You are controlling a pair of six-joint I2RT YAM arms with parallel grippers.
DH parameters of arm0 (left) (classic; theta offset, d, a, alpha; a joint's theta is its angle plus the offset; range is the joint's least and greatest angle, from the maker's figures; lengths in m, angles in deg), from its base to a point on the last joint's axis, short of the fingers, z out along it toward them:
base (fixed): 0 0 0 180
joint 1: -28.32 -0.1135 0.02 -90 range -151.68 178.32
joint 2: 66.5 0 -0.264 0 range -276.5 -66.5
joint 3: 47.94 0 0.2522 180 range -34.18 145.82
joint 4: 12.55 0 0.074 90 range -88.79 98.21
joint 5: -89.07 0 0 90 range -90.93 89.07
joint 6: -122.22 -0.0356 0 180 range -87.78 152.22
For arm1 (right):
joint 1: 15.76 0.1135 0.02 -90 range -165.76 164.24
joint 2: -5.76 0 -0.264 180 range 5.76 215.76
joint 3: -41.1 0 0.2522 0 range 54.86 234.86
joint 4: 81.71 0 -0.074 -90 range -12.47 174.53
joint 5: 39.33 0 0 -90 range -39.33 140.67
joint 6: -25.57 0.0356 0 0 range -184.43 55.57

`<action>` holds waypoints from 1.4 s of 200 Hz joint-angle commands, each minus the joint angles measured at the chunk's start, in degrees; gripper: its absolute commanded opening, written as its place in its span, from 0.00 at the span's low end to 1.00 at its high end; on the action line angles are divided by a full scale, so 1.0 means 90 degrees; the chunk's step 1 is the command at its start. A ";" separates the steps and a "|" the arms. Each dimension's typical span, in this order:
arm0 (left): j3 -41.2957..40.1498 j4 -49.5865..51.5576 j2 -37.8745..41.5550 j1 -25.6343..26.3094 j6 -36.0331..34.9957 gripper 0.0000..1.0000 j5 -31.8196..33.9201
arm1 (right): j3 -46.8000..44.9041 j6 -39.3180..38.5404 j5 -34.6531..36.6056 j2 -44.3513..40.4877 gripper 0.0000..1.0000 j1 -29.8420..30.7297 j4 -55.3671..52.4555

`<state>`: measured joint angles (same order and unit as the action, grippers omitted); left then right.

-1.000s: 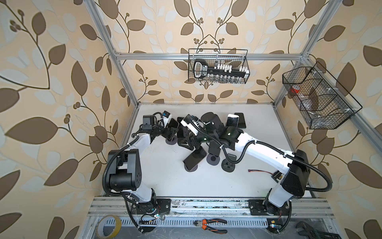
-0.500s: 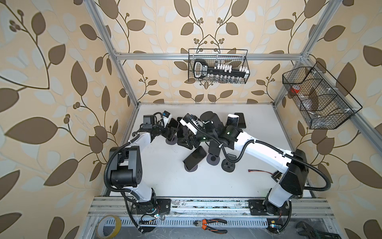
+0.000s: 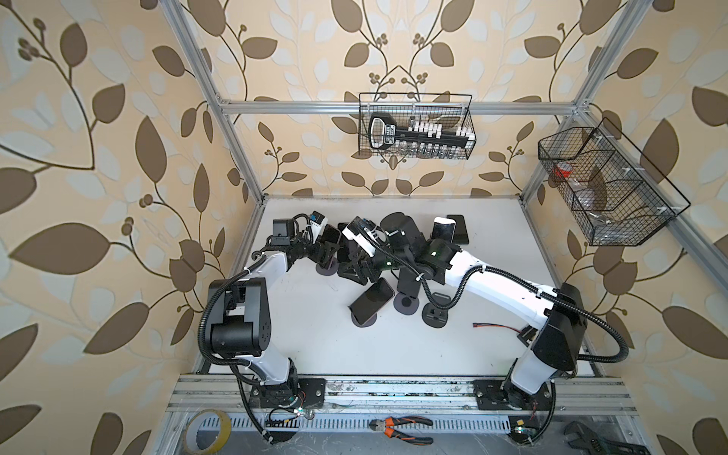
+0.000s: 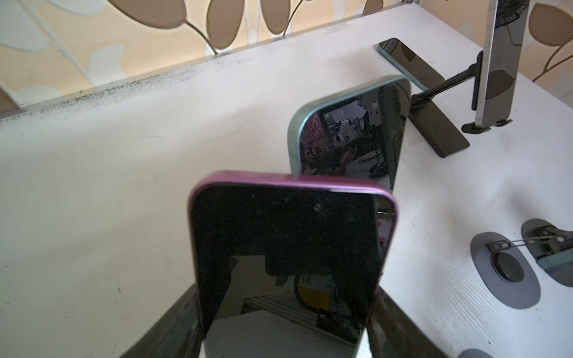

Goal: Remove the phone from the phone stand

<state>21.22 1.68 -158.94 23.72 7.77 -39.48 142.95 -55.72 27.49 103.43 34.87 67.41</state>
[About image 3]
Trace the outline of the silver phone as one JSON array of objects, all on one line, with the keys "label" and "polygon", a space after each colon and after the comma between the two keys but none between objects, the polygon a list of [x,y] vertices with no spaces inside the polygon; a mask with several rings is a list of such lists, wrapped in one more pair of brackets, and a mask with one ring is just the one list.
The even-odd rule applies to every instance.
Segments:
[{"label": "silver phone", "polygon": [[443,240],[452,243],[455,236],[457,222],[446,217],[435,217],[431,230],[431,240]]}]

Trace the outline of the purple edged phone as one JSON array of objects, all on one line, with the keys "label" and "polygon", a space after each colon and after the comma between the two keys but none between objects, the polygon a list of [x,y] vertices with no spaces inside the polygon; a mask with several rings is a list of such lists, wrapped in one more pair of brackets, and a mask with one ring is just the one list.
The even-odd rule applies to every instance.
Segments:
[{"label": "purple edged phone", "polygon": [[333,262],[333,259],[337,257],[337,251],[339,250],[341,232],[327,225],[322,235],[320,235],[320,263],[323,267],[327,267]]}]

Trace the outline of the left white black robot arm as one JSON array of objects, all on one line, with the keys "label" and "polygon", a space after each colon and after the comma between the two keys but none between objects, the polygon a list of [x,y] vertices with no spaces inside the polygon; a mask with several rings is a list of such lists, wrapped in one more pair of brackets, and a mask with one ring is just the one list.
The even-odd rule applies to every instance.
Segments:
[{"label": "left white black robot arm", "polygon": [[259,420],[252,398],[270,413],[312,418],[324,403],[326,386],[323,378],[300,379],[294,360],[273,345],[268,290],[299,259],[331,265],[339,236],[320,212],[276,219],[251,264],[210,285],[197,330],[199,352],[206,362],[231,370],[246,415],[267,443],[278,443],[273,430],[285,428],[286,421],[271,415]]}]

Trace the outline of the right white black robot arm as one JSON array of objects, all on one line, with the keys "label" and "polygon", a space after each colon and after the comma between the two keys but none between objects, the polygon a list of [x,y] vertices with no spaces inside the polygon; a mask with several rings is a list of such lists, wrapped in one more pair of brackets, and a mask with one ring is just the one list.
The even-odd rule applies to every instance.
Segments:
[{"label": "right white black robot arm", "polygon": [[608,322],[584,309],[572,286],[551,288],[489,265],[444,238],[426,239],[402,212],[380,225],[355,218],[342,227],[346,258],[339,277],[374,284],[386,270],[401,284],[423,292],[423,319],[433,328],[447,323],[449,312],[466,293],[479,296],[526,322],[535,338],[517,358],[491,401],[515,409],[532,409],[542,388],[549,389],[549,411],[536,430],[517,428],[510,437],[532,446],[544,436],[555,414],[555,379],[576,373],[579,362],[616,364],[629,355],[625,338]]}]

